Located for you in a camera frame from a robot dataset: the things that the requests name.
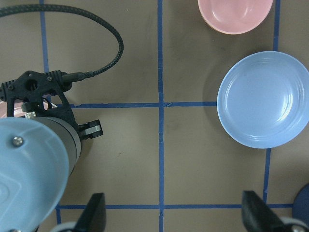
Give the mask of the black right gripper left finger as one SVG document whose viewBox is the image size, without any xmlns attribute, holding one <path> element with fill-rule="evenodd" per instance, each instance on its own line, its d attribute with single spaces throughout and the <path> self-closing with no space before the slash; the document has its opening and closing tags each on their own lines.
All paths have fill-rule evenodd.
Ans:
<svg viewBox="0 0 309 232">
<path fill-rule="evenodd" d="M 103 232 L 106 227 L 104 193 L 94 193 L 74 226 L 75 232 Z"/>
</svg>

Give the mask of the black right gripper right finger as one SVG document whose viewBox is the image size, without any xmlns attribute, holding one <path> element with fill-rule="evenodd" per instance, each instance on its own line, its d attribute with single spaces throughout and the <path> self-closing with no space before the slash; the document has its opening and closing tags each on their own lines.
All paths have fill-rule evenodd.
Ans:
<svg viewBox="0 0 309 232">
<path fill-rule="evenodd" d="M 242 223 L 248 232 L 289 232 L 290 227 L 264 203 L 254 191 L 243 191 Z"/>
</svg>

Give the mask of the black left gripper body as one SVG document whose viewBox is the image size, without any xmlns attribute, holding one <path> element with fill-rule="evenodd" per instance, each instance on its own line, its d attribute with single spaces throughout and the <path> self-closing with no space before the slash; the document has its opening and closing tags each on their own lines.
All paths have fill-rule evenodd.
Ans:
<svg viewBox="0 0 309 232">
<path fill-rule="evenodd" d="M 52 102 L 48 98 L 43 97 L 43 102 L 47 104 L 43 117 L 55 117 L 67 122 L 74 128 L 81 140 L 94 139 L 103 135 L 103 129 L 99 119 L 78 124 L 66 96 L 62 93 L 58 97 L 62 102 L 59 107 L 53 107 Z"/>
</svg>

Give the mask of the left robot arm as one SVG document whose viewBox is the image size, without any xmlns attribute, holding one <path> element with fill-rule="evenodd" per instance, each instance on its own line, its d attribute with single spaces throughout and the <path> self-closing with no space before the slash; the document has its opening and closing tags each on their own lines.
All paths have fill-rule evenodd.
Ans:
<svg viewBox="0 0 309 232">
<path fill-rule="evenodd" d="M 82 149 L 100 126 L 77 131 L 56 116 L 26 118 L 0 103 L 0 229 L 33 232 L 54 211 Z"/>
</svg>

